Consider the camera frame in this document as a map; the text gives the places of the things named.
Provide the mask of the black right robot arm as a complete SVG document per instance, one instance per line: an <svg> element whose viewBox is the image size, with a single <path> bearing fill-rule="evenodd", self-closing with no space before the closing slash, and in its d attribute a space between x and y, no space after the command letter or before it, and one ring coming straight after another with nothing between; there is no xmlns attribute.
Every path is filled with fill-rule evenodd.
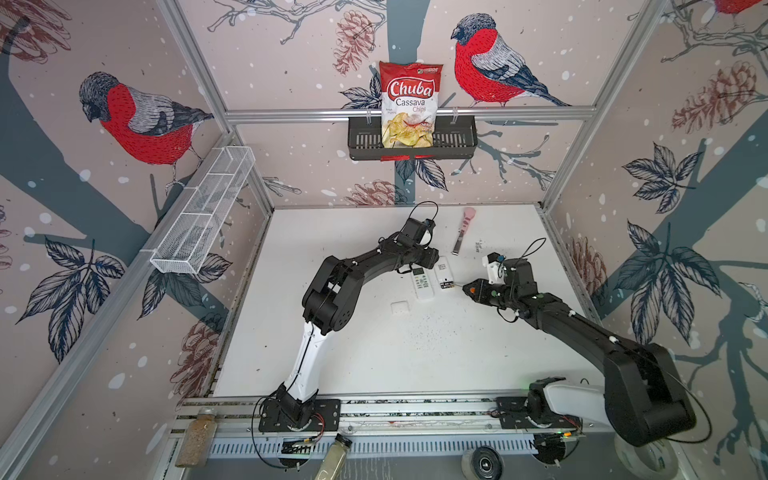
<svg viewBox="0 0 768 480"><path fill-rule="evenodd" d="M487 268L495 280L464 285L466 296L499 312L513 311L517 319L570 347L604 377L601 387L568 385L561 376L531 383L526 410L532 423L547 425L562 416L593 420L610 425L635 447L696 426L688 391L664 347L615 336L559 297L539 291L526 259L492 262Z"/></svg>

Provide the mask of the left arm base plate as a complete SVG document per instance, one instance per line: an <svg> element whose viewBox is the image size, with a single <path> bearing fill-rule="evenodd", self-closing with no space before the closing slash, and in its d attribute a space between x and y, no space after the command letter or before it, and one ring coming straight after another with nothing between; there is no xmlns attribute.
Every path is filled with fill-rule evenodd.
<svg viewBox="0 0 768 480"><path fill-rule="evenodd" d="M312 398L301 405L289 398L263 400L256 409L260 433L321 433L337 431L341 417L339 399Z"/></svg>

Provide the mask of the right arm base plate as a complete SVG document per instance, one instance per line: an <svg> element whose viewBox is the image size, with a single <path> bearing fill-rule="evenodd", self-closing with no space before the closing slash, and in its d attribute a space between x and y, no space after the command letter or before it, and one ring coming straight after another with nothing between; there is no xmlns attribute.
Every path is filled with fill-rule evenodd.
<svg viewBox="0 0 768 480"><path fill-rule="evenodd" d="M583 421L578 417L560 415L548 407L531 407L526 396L497 397L495 404L489 414L500 421L503 429L580 430L583 427Z"/></svg>

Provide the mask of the orange black screwdriver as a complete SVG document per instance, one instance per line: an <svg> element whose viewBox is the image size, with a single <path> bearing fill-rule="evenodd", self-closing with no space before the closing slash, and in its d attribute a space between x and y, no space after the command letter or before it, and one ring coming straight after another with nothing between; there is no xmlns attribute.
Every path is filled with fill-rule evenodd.
<svg viewBox="0 0 768 480"><path fill-rule="evenodd" d="M463 291L467 295L472 295L475 292L475 288L472 285L466 286L466 285L460 285L455 283L454 287L459 288L461 291Z"/></svg>

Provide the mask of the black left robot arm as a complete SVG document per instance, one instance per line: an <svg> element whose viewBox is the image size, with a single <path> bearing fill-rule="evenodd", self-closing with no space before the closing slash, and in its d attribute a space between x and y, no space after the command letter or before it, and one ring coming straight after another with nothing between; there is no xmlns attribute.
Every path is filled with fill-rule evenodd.
<svg viewBox="0 0 768 480"><path fill-rule="evenodd" d="M404 274L405 267L435 266L440 254L430 246L434 228L432 218L410 217L373 249L346 259L328 256L321 263L302 298L305 325L293 369L275 391L281 412L292 422L302 426L314 414L323 344L352 319L365 284L389 272Z"/></svg>

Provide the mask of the white battery cover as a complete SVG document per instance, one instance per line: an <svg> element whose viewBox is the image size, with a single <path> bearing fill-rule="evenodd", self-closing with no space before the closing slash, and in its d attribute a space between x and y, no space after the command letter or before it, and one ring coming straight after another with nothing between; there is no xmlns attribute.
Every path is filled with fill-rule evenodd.
<svg viewBox="0 0 768 480"><path fill-rule="evenodd" d="M398 301L391 304L391 312L393 315L405 315L410 312L410 306L407 301Z"/></svg>

